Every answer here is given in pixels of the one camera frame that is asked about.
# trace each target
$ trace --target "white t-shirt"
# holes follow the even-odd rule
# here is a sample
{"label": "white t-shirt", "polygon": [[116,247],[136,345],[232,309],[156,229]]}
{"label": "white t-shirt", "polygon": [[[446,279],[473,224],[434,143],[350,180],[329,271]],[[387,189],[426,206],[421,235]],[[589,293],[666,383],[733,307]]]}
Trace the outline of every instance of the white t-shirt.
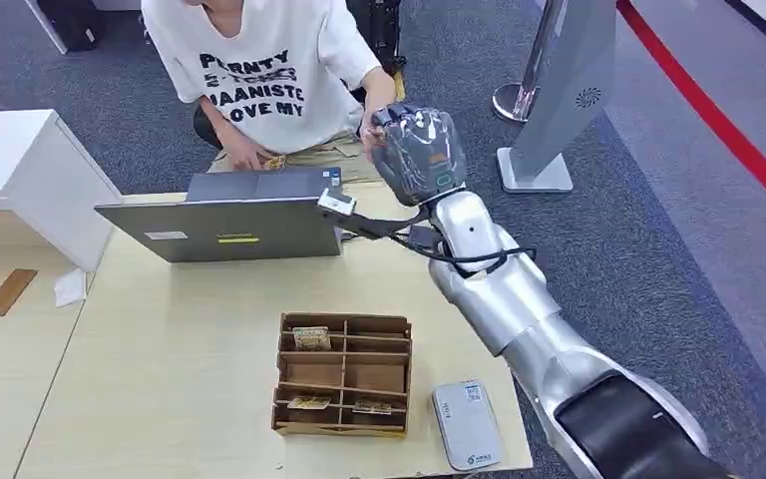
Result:
{"label": "white t-shirt", "polygon": [[186,103],[208,97],[246,136],[289,154],[355,132],[351,96],[380,66],[345,0],[245,0],[233,38],[202,7],[143,0],[146,27]]}

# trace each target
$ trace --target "white cabinet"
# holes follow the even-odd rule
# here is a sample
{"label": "white cabinet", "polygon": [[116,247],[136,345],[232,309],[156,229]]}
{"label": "white cabinet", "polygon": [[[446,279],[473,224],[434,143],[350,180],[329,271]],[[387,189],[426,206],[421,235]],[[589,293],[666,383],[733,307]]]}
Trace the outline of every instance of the white cabinet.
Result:
{"label": "white cabinet", "polygon": [[112,229],[94,207],[121,202],[119,190],[55,111],[0,112],[0,210],[14,212],[92,271]]}

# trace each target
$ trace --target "metal pole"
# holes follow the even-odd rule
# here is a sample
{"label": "metal pole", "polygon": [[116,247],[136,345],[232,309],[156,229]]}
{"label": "metal pole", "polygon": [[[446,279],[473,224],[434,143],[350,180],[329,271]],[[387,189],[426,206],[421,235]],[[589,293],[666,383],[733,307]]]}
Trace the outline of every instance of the metal pole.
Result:
{"label": "metal pole", "polygon": [[525,124],[530,117],[530,111],[541,89],[540,81],[545,70],[548,40],[557,26],[563,3],[564,0],[546,0],[545,11],[539,22],[539,31],[536,33],[536,40],[533,42],[521,83],[511,83],[495,90],[492,106],[501,118]]}

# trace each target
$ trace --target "cardboard organizer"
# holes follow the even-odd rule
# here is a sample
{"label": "cardboard organizer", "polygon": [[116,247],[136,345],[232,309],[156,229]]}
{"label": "cardboard organizer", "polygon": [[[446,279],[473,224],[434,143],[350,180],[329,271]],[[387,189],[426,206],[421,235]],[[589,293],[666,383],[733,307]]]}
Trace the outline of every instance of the cardboard organizer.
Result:
{"label": "cardboard organizer", "polygon": [[[326,328],[329,350],[303,350],[309,344],[298,342],[302,329],[296,328],[316,327]],[[411,327],[401,316],[284,314],[271,428],[280,434],[406,436]],[[322,339],[322,329],[313,339]]]}

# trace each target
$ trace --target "laptop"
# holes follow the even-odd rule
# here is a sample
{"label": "laptop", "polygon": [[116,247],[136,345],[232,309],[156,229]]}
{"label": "laptop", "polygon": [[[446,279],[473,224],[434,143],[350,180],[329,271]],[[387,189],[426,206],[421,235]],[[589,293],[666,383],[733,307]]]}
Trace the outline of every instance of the laptop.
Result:
{"label": "laptop", "polygon": [[202,174],[183,203],[96,211],[168,262],[336,256],[341,231],[316,203],[340,187],[339,168]]}

